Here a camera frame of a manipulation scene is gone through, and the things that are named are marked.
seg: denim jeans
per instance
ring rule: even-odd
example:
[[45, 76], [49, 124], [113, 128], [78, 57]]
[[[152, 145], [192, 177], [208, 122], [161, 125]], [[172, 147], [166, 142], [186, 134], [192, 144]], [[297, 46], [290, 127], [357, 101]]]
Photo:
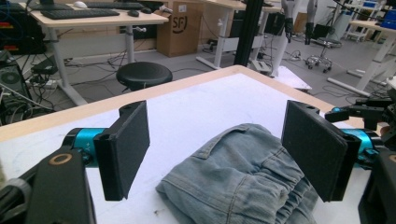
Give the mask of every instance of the denim jeans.
[[316, 223], [318, 195], [280, 140], [257, 124], [212, 138], [156, 190], [195, 223]]

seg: black stool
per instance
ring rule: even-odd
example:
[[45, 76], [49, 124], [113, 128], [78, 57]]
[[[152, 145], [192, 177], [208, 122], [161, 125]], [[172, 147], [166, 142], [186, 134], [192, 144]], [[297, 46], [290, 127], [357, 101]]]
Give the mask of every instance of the black stool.
[[172, 72], [157, 63], [128, 63], [116, 74], [117, 81], [131, 91], [138, 91], [172, 81]]
[[311, 41], [317, 45], [322, 46], [323, 50], [320, 55], [311, 55], [309, 58], [306, 59], [305, 64], [308, 65], [308, 69], [312, 69], [314, 65], [319, 66], [321, 63], [323, 63], [323, 65], [325, 66], [325, 68], [323, 69], [323, 73], [327, 73], [328, 71], [332, 70], [332, 60], [326, 58], [325, 56], [326, 49], [341, 48], [341, 42], [323, 37], [318, 38], [318, 40], [313, 39]]

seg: cardboard box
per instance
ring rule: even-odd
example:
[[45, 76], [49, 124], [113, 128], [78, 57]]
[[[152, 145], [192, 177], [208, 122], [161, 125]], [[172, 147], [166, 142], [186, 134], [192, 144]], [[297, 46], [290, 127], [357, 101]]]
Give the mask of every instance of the cardboard box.
[[155, 11], [169, 18], [157, 26], [157, 51], [168, 57], [196, 53], [204, 4], [174, 2], [172, 9], [172, 14]]

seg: gray floor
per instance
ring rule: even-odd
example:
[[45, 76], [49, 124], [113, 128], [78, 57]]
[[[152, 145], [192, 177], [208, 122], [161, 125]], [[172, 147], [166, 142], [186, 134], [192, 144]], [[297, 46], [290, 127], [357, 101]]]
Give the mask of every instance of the gray floor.
[[[271, 63], [271, 55], [275, 57], [277, 52], [277, 41], [283, 36], [267, 36], [265, 39], [265, 46], [263, 48], [263, 59]], [[333, 77], [345, 83], [356, 84], [359, 80], [357, 77], [347, 74], [347, 69], [360, 69], [367, 68], [368, 63], [374, 58], [378, 51], [378, 44], [374, 42], [356, 42], [354, 40], [342, 39], [343, 46], [339, 49], [329, 49], [327, 57], [332, 59], [332, 71], [324, 74], [323, 67], [314, 67], [309, 70], [304, 63], [311, 54], [320, 54], [322, 47], [312, 44], [306, 46], [303, 40], [295, 37], [290, 44], [288, 44], [286, 53], [284, 54], [281, 65], [289, 68], [295, 75], [306, 82], [312, 87], [309, 94], [312, 94], [319, 99], [326, 101], [332, 105], [344, 106], [350, 105], [355, 102], [359, 97], [351, 91], [335, 86], [327, 81], [328, 77]], [[291, 61], [290, 54], [301, 52], [301, 61]], [[204, 72], [212, 71], [212, 69], [195, 60], [196, 56], [202, 56], [208, 60], [214, 58], [214, 52], [204, 52], [202, 48], [199, 49], [197, 54], [191, 54], [181, 57], [168, 58], [161, 53], [155, 51], [137, 52], [135, 59], [138, 62], [150, 61], [160, 63], [167, 66], [174, 75], [174, 80], [182, 79], [185, 77], [196, 76]], [[224, 53], [221, 66], [226, 67], [233, 65], [233, 53]], [[69, 74], [70, 82], [74, 88], [83, 96], [87, 102], [95, 102], [110, 98], [116, 95], [123, 94], [124, 87], [116, 80], [115, 71], [120, 64], [125, 64], [125, 59], [122, 60], [122, 55], [106, 56], [106, 57], [90, 57], [90, 58], [75, 58], [70, 61], [66, 70]], [[369, 84], [368, 92], [383, 92], [384, 87], [376, 84]], [[67, 98], [66, 95], [59, 89], [46, 90], [42, 94], [46, 100], [41, 104], [46, 106], [53, 105], [55, 110], [64, 110], [73, 107], [74, 104]]]

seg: desk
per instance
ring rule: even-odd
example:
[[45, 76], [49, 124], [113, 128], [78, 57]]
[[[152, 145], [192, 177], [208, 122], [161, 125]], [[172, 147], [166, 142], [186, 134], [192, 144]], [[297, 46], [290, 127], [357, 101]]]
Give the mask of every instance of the desk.
[[85, 105], [87, 102], [70, 86], [68, 77], [64, 68], [64, 58], [60, 50], [60, 43], [56, 35], [57, 29], [63, 28], [80, 28], [80, 27], [93, 27], [93, 26], [126, 26], [125, 44], [128, 54], [128, 63], [134, 62], [134, 36], [133, 25], [147, 25], [147, 24], [161, 24], [168, 19], [155, 14], [140, 13], [138, 18], [128, 16], [126, 11], [120, 10], [120, 15], [115, 17], [97, 17], [87, 19], [73, 19], [73, 20], [58, 20], [54, 21], [41, 15], [39, 11], [31, 11], [30, 14], [38, 20], [44, 27], [49, 29], [49, 39], [52, 43], [54, 50], [54, 57], [58, 65], [61, 80], [59, 86], [61, 89], [73, 100], [76, 105]]
[[[361, 80], [358, 82], [356, 87], [347, 85], [346, 83], [340, 82], [332, 77], [329, 77], [327, 80], [350, 91], [354, 91], [360, 95], [370, 96], [369, 92], [364, 91], [369, 81], [373, 81], [373, 78], [377, 77], [380, 74], [383, 74], [382, 77], [393, 76], [394, 72], [396, 71], [396, 55], [389, 55], [391, 49], [394, 48], [393, 43], [396, 39], [396, 30], [377, 26], [375, 25], [375, 21], [352, 21], [350, 24], [354, 26], [360, 26], [368, 29], [381, 31], [384, 33], [384, 35], [388, 36], [387, 40], [384, 44], [382, 44], [381, 49], [370, 62], [370, 65], [364, 73], [351, 70], [347, 71], [351, 75], [361, 77]], [[390, 60], [385, 61], [386, 56], [390, 56]]]
[[[221, 28], [219, 31], [219, 40], [218, 40], [218, 45], [216, 46], [216, 55], [215, 55], [215, 61], [212, 63], [208, 61], [207, 59], [204, 59], [203, 57], [197, 57], [196, 59], [201, 62], [206, 64], [209, 67], [212, 67], [214, 69], [220, 69], [220, 63], [221, 63], [221, 56], [222, 53], [225, 51], [234, 51], [238, 47], [238, 37], [236, 38], [227, 38], [225, 36], [226, 34], [226, 29], [227, 29], [227, 23], [228, 23], [228, 17], [231, 12], [235, 10], [245, 10], [246, 5], [243, 4], [240, 1], [232, 1], [232, 0], [200, 0], [201, 2], [204, 2], [206, 4], [211, 4], [214, 6], [219, 6], [221, 7], [222, 11], [220, 12], [221, 15]], [[259, 53], [259, 48], [262, 46], [262, 41], [264, 40], [264, 28], [265, 28], [265, 23], [267, 22], [268, 19], [268, 13], [271, 12], [279, 12], [281, 10], [280, 7], [263, 7], [262, 11], [264, 12], [262, 16], [262, 23], [260, 24], [259, 28], [259, 35], [254, 38], [253, 45], [252, 47], [254, 48], [253, 51], [253, 58], [257, 58], [257, 54]]]
[[[106, 202], [98, 169], [87, 169], [95, 213], [98, 223], [178, 223], [154, 189], [160, 180], [207, 140], [236, 124], [259, 123], [280, 137], [288, 99], [332, 109], [236, 65], [1, 127], [0, 160], [7, 178], [17, 177], [57, 149], [71, 129], [109, 127], [119, 107], [147, 100], [150, 147], [128, 200]], [[362, 121], [353, 118], [347, 125], [362, 127]], [[318, 202], [318, 223], [360, 223], [357, 202], [368, 175], [354, 169], [342, 202]]]

